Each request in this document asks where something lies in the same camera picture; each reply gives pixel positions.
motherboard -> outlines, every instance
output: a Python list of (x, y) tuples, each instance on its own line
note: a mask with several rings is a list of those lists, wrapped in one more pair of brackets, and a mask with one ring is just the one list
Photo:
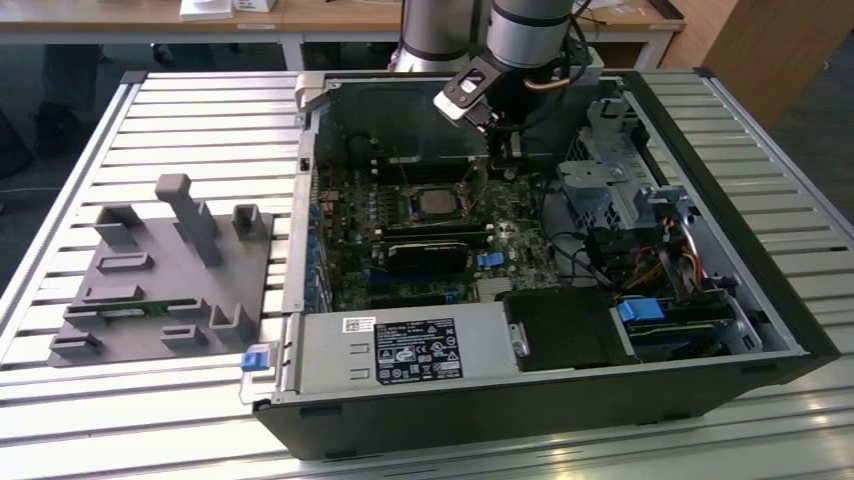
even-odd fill
[(491, 302), (559, 284), (527, 178), (488, 178), (470, 159), (330, 167), (320, 180), (334, 310)]

slotted metal surface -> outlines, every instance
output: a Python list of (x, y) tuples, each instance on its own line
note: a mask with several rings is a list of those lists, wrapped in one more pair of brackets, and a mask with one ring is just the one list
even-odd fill
[[(192, 194), (208, 200), (212, 213), (255, 202), (276, 215), (261, 336), (277, 335), (299, 138), (293, 79), (289, 73), (152, 74), (141, 88), (123, 87), (116, 112), (96, 132), (91, 159), (81, 160), (91, 165), (81, 169), (77, 191), (69, 190), (73, 198), (57, 210), (56, 235), (32, 263), (31, 278), (21, 274), (23, 293), (4, 297), (16, 305), (0, 337), (0, 478), (854, 474), (851, 237), (731, 104), (687, 72), (648, 74), (647, 80), (843, 352), (809, 376), (750, 392), (699, 419), (300, 462), (237, 400), (237, 355), (48, 368), (49, 341), (99, 241), (91, 225), (100, 205), (129, 201), (143, 217), (169, 215), (151, 193), (157, 173), (167, 171), (191, 175)], [(666, 156), (654, 154), (675, 181)]]

blue plastic latch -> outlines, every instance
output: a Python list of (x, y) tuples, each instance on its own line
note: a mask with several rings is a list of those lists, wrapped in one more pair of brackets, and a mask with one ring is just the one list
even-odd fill
[(240, 361), (240, 370), (244, 372), (260, 372), (269, 368), (268, 352), (245, 352)]
[(504, 254), (502, 252), (496, 252), (490, 255), (490, 267), (495, 267), (504, 263)]
[(491, 254), (480, 254), (476, 257), (478, 268), (490, 268), (496, 267), (502, 263), (504, 263), (504, 254), (502, 252), (491, 253)]
[(664, 312), (654, 298), (628, 298), (616, 306), (623, 322), (652, 322), (664, 319)]

wooden cabinet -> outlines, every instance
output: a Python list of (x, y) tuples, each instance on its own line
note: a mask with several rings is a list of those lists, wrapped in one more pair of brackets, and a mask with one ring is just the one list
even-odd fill
[(854, 0), (670, 1), (687, 25), (662, 67), (710, 68), (771, 127), (854, 28)]

black rectangular component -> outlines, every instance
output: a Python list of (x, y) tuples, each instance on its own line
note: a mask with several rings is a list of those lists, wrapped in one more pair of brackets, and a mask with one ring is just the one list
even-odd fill
[(446, 275), (466, 269), (468, 247), (456, 242), (395, 245), (386, 258), (394, 274)]
[(530, 354), (523, 372), (628, 365), (608, 312), (608, 297), (595, 288), (555, 287), (504, 296), (507, 321), (524, 326)]

